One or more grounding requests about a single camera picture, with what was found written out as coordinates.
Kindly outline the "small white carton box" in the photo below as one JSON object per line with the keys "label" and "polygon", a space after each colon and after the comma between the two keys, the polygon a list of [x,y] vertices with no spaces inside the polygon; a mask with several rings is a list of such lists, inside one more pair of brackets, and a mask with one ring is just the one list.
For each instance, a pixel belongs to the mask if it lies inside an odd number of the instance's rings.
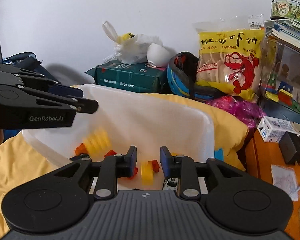
{"label": "small white carton box", "polygon": [[257,131],[264,142],[279,142],[286,132],[300,134],[291,121],[270,116],[262,117]]}

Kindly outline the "shrimp cracker snack bag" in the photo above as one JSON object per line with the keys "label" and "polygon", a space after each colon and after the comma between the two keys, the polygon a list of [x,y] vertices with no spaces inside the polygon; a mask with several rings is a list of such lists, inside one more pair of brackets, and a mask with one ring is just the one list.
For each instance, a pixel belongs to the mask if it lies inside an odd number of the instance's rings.
{"label": "shrimp cracker snack bag", "polygon": [[193,26],[200,44],[196,84],[255,102],[266,33],[263,15],[235,16]]}

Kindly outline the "small red cube block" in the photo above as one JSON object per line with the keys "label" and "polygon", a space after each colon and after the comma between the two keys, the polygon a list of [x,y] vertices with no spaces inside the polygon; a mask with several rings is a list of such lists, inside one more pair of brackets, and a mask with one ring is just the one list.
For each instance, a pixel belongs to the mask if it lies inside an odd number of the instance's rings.
{"label": "small red cube block", "polygon": [[151,160],[150,163],[151,163],[153,172],[158,173],[159,170],[160,170],[160,165],[159,165],[158,161],[157,160]]}

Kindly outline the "white plastic storage bin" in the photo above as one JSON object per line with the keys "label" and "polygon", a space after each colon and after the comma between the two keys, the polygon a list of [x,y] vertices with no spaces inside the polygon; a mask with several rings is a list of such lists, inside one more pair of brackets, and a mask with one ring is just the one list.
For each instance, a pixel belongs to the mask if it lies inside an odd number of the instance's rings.
{"label": "white plastic storage bin", "polygon": [[69,163],[75,148],[97,129],[104,129],[111,149],[125,154],[136,146],[138,164],[159,160],[160,148],[206,162],[214,156],[211,117],[197,109],[163,99],[162,95],[82,85],[84,97],[98,102],[93,114],[78,113],[71,127],[28,129],[24,139],[57,167]]}

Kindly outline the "orange duplo brick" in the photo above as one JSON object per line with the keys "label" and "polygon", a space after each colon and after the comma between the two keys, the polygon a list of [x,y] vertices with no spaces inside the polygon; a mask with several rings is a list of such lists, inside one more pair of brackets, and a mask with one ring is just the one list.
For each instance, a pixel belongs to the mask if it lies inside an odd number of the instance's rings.
{"label": "orange duplo brick", "polygon": [[88,151],[83,143],[75,148],[75,155],[87,154]]}

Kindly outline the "long red duplo brick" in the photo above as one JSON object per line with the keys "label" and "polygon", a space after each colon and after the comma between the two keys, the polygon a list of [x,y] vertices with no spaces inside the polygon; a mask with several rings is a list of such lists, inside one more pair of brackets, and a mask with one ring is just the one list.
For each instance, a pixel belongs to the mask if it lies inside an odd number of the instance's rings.
{"label": "long red duplo brick", "polygon": [[134,179],[137,174],[138,174],[138,168],[135,166],[134,170],[132,172],[132,175],[130,177],[128,177],[128,179],[130,179],[130,180]]}

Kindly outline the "orange cardboard box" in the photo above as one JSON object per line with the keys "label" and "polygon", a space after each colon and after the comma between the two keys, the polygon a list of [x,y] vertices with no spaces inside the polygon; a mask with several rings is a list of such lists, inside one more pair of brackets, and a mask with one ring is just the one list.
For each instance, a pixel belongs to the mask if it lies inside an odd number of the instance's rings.
{"label": "orange cardboard box", "polygon": [[[281,154],[279,145],[273,142],[263,141],[260,133],[256,131],[245,147],[247,172],[270,184],[273,183],[271,165],[293,168],[298,185],[300,185],[300,164],[286,165]],[[293,203],[293,214],[285,229],[293,239],[300,239],[300,191],[299,200]]]}

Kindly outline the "black white toy car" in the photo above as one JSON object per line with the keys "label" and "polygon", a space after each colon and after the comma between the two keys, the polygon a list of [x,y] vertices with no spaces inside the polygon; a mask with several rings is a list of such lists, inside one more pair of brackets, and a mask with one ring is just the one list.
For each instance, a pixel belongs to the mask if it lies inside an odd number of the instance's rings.
{"label": "black white toy car", "polygon": [[165,178],[162,189],[177,191],[178,180],[178,178]]}

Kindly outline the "green hardcover book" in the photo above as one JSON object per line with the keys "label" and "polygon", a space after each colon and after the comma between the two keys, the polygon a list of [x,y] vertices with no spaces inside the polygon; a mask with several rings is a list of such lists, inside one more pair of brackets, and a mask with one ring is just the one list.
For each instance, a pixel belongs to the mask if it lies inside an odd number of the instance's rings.
{"label": "green hardcover book", "polygon": [[170,91],[166,68],[154,68],[148,63],[127,64],[114,60],[91,68],[86,72],[95,84],[136,93]]}

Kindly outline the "yellow quilted cloth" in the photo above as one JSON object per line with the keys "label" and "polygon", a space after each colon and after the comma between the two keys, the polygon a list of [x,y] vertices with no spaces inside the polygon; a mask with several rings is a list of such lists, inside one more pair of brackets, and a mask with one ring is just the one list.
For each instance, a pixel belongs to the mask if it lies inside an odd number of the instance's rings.
{"label": "yellow quilted cloth", "polygon": [[[248,127],[225,111],[182,98],[177,95],[153,94],[153,97],[192,107],[208,114],[214,123],[215,149],[222,149],[226,163],[244,170],[237,151],[243,145]],[[21,134],[17,134],[0,145],[0,205],[4,195],[12,188],[31,179],[44,175],[54,166],[32,146]],[[0,239],[8,232],[0,207]]]}

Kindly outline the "blue black helmet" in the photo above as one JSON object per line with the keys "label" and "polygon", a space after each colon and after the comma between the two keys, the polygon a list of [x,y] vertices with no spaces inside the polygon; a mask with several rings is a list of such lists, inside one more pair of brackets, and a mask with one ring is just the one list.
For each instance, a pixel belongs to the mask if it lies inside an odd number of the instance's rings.
{"label": "blue black helmet", "polygon": [[196,84],[199,59],[188,51],[172,57],[167,67],[167,81],[172,93],[196,101],[209,101],[225,96],[211,86]]}

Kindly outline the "dark blue bag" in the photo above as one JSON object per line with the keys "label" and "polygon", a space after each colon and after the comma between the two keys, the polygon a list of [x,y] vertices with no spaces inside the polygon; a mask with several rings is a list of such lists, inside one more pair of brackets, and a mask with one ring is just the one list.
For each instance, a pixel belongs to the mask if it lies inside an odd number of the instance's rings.
{"label": "dark blue bag", "polygon": [[55,80],[57,83],[60,83],[51,73],[49,73],[43,66],[40,61],[37,60],[37,56],[33,52],[23,52],[6,57],[0,60],[2,64],[12,64],[13,66],[25,70],[30,70],[44,75],[45,77]]}

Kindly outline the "yellow duplo brick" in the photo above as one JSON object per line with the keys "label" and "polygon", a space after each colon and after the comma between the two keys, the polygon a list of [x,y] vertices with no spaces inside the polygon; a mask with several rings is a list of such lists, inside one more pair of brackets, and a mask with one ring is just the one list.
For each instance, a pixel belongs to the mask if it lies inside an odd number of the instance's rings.
{"label": "yellow duplo brick", "polygon": [[106,130],[102,128],[95,129],[83,139],[83,144],[91,157],[100,155],[105,150],[111,148],[111,140]]}

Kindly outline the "round cookie tin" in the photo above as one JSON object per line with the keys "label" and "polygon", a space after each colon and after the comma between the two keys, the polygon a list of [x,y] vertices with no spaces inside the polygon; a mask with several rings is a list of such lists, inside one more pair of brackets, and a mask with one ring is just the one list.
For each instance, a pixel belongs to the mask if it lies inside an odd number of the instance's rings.
{"label": "round cookie tin", "polygon": [[270,19],[290,19],[300,23],[300,0],[272,0]]}

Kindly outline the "white plastic bag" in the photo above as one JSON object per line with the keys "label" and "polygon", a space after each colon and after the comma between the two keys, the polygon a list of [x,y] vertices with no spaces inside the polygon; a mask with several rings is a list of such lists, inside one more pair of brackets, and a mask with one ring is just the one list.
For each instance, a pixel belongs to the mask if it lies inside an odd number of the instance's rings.
{"label": "white plastic bag", "polygon": [[104,33],[114,42],[113,53],[104,59],[104,63],[117,60],[121,63],[149,63],[155,68],[165,67],[172,53],[157,36],[126,33],[118,35],[108,21],[102,23]]}

